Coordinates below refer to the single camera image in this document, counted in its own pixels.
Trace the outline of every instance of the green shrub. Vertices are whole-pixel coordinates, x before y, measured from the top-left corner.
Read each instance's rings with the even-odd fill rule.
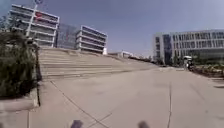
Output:
[[[33,87],[35,59],[22,35],[0,33],[0,98],[15,98]]]

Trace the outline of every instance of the multi-story building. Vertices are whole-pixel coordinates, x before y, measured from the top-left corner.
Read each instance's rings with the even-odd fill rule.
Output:
[[[77,32],[75,48],[80,51],[103,54],[106,40],[106,34],[87,26],[81,26],[81,30]]]
[[[77,31],[78,30],[76,27],[66,24],[59,24],[55,47],[75,49]]]
[[[204,30],[155,34],[153,58],[170,64],[172,59],[183,56],[224,58],[224,30]]]
[[[15,27],[16,29],[29,33],[27,35],[34,38],[39,45],[53,47],[59,24],[58,16],[21,5],[12,5],[8,19],[9,22],[15,19],[21,20],[21,25]]]

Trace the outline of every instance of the staircase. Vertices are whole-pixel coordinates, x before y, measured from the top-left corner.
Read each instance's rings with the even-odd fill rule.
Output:
[[[153,67],[135,60],[46,47],[39,50],[39,63],[43,80],[90,77]]]

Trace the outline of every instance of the paved ground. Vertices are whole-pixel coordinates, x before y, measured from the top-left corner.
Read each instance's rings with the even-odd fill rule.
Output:
[[[45,82],[41,107],[2,113],[4,128],[223,128],[224,89],[173,68]]]

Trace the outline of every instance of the sky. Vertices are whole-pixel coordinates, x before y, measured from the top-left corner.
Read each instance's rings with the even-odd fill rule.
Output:
[[[0,16],[11,4],[34,7],[33,0],[0,0]],[[155,33],[223,29],[223,5],[223,0],[43,0],[38,10],[106,33],[108,52],[149,56]]]

